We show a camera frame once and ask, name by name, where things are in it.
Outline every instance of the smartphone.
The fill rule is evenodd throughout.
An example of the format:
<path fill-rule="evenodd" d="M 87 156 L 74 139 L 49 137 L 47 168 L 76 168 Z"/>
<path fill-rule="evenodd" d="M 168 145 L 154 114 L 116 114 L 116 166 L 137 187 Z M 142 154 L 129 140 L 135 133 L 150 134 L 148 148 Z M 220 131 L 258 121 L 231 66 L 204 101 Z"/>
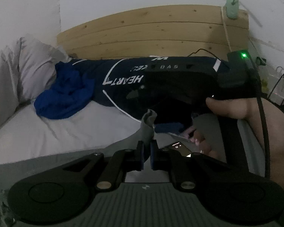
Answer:
<path fill-rule="evenodd" d="M 190 157 L 191 155 L 191 151 L 181 142 L 172 143 L 166 146 L 166 148 L 177 150 L 181 153 L 182 156 Z"/>

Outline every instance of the pillowcase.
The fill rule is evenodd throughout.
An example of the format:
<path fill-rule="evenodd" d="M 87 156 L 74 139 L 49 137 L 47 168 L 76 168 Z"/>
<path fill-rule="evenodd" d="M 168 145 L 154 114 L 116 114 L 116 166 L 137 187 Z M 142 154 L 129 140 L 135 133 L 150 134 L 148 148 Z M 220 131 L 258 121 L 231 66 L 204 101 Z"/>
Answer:
<path fill-rule="evenodd" d="M 56 78 L 55 64 L 68 62 L 63 50 L 27 34 L 0 51 L 0 126 L 19 104 L 36 98 Z"/>

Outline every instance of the silver screw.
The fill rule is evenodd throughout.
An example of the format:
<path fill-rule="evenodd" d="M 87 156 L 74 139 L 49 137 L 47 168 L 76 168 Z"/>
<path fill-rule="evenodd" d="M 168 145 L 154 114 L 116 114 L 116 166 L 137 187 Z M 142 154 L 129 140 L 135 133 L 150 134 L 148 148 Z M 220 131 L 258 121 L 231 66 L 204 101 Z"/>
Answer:
<path fill-rule="evenodd" d="M 196 186 L 196 184 L 193 183 L 193 182 L 183 182 L 183 183 L 181 183 L 181 188 L 183 188 L 183 189 L 194 189 L 195 186 Z"/>
<path fill-rule="evenodd" d="M 98 189 L 109 189 L 111 187 L 111 183 L 107 181 L 102 181 L 97 183 L 97 188 Z"/>

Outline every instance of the human hand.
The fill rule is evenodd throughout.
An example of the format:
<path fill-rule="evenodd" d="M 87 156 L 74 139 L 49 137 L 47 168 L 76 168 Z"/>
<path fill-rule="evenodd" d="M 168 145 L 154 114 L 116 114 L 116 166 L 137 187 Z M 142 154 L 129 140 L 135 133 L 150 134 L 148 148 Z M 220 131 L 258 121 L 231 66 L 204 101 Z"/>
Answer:
<path fill-rule="evenodd" d="M 270 179 L 284 189 L 284 113 L 269 101 L 262 99 L 262 102 L 270 144 Z M 245 119 L 264 150 L 262 124 L 256 98 L 223 101 L 207 98 L 206 104 L 216 115 Z M 218 159 L 219 155 L 211 150 L 200 132 L 194 132 L 193 140 L 204 154 Z"/>

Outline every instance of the wood plank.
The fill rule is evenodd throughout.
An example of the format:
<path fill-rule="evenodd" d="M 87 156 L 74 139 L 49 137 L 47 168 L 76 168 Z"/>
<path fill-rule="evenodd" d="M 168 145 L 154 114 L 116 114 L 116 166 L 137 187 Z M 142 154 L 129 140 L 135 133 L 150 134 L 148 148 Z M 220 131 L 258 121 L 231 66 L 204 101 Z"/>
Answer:
<path fill-rule="evenodd" d="M 219 58 L 227 60 L 229 48 L 226 45 L 174 40 L 147 40 L 100 44 L 67 50 L 67 53 L 70 55 L 76 54 L 79 59 L 95 60 L 123 57 L 148 57 L 149 55 L 187 56 L 197 51 L 199 48 L 207 49 Z M 233 50 L 241 49 L 242 48 L 239 47 L 233 47 Z M 212 55 L 205 51 L 200 51 L 198 54 L 194 54 L 194 56 Z"/>
<path fill-rule="evenodd" d="M 231 46 L 247 48 L 247 29 L 227 26 L 227 32 Z M 140 40 L 184 40 L 228 45 L 222 25 L 163 22 L 123 26 L 95 32 L 62 42 L 62 46 L 65 50 L 69 50 L 97 44 Z"/>
<path fill-rule="evenodd" d="M 238 19 L 228 19 L 224 9 L 226 25 L 248 29 L 248 13 L 239 10 Z M 221 7 L 209 5 L 168 5 L 135 9 L 108 15 L 61 32 L 57 36 L 58 44 L 97 31 L 121 26 L 155 22 L 198 22 L 223 24 Z"/>

